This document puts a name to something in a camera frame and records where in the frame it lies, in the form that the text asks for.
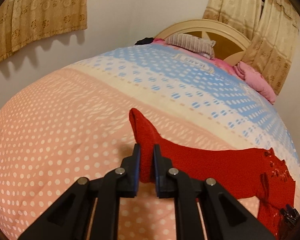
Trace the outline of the red knitted sweater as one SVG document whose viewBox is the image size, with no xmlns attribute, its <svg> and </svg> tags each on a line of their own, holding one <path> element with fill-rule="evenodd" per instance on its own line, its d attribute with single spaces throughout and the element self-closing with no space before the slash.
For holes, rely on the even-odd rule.
<svg viewBox="0 0 300 240">
<path fill-rule="evenodd" d="M 152 123 L 133 108 L 129 121 L 141 147 L 140 180 L 154 181 L 153 148 L 160 146 L 164 157 L 191 178 L 214 178 L 236 199 L 257 197 L 258 220 L 280 239 L 285 231 L 280 210 L 294 205 L 295 181 L 284 160 L 272 148 L 210 151 L 175 144 L 161 137 Z"/>
</svg>

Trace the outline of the pink blue dotted bedspread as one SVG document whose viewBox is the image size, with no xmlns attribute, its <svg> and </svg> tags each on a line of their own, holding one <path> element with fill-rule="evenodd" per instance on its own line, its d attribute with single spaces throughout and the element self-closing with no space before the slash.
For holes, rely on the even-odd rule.
<svg viewBox="0 0 300 240">
<path fill-rule="evenodd" d="M 222 60 L 155 41 L 59 69 L 0 110 L 0 228 L 17 239 L 78 178 L 117 168 L 137 144 L 129 111 L 200 150 L 262 148 L 284 160 L 300 210 L 300 164 L 273 105 Z M 141 182 L 120 202 L 119 239 L 174 239 L 172 200 Z"/>
</svg>

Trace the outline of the pink folded blanket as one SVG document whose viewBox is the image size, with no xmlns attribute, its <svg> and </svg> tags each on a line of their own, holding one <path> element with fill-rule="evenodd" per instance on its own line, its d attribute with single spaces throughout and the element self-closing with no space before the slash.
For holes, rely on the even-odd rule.
<svg viewBox="0 0 300 240">
<path fill-rule="evenodd" d="M 242 61 L 234 65 L 234 70 L 247 85 L 261 94 L 272 105 L 275 103 L 276 94 L 261 73 Z"/>
</svg>

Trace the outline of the striped grey pillow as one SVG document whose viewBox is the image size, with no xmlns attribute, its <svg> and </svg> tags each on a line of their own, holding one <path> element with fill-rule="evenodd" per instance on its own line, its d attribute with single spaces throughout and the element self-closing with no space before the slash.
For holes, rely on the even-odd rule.
<svg viewBox="0 0 300 240">
<path fill-rule="evenodd" d="M 213 48 L 216 42 L 213 40 L 199 38 L 190 34 L 173 34 L 166 38 L 165 42 L 166 44 L 200 54 L 208 59 L 213 59 L 215 57 Z"/>
</svg>

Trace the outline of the cream round wooden headboard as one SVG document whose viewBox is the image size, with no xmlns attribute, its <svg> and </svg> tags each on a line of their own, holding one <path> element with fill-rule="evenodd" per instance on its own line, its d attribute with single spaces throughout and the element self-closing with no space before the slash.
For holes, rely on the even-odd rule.
<svg viewBox="0 0 300 240">
<path fill-rule="evenodd" d="M 188 20 L 171 25 L 164 29 L 157 38 L 166 39 L 173 34 L 190 34 L 195 37 L 216 41 L 214 46 L 215 57 L 234 66 L 238 64 L 250 40 L 235 28 L 218 21 L 200 19 Z"/>
</svg>

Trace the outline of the beige floral curtain right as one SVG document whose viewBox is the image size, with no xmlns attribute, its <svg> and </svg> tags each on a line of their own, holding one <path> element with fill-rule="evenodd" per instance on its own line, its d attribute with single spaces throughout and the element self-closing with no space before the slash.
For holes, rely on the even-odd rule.
<svg viewBox="0 0 300 240">
<path fill-rule="evenodd" d="M 243 62 L 261 73 L 275 94 L 281 92 L 299 35 L 298 13 L 289 0 L 209 0 L 203 17 L 249 39 Z"/>
</svg>

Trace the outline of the beige floral curtain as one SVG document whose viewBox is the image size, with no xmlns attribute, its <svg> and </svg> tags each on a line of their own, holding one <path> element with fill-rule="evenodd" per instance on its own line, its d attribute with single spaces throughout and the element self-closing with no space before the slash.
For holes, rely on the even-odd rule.
<svg viewBox="0 0 300 240">
<path fill-rule="evenodd" d="M 0 6 L 0 62 L 24 46 L 87 28 L 87 0 L 5 0 Z"/>
<path fill-rule="evenodd" d="M 298 13 L 289 0 L 209 0 L 203 17 L 249 39 L 243 62 L 261 73 L 275 94 L 281 92 L 299 35 Z"/>
</svg>

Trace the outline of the black item behind bed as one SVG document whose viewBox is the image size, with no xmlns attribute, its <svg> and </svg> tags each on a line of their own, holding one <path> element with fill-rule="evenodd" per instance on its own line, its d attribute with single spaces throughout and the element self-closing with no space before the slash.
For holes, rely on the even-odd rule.
<svg viewBox="0 0 300 240">
<path fill-rule="evenodd" d="M 135 46 L 140 46 L 140 45 L 146 45 L 146 44 L 151 44 L 154 41 L 153 37 L 146 37 L 141 40 L 138 40 L 134 45 Z"/>
</svg>

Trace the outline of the beige floral curtain left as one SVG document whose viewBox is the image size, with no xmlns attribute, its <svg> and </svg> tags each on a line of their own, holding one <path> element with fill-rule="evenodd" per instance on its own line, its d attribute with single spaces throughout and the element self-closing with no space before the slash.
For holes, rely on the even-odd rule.
<svg viewBox="0 0 300 240">
<path fill-rule="evenodd" d="M 87 28 L 87 0 L 5 0 L 0 6 L 0 62 L 24 46 Z"/>
</svg>

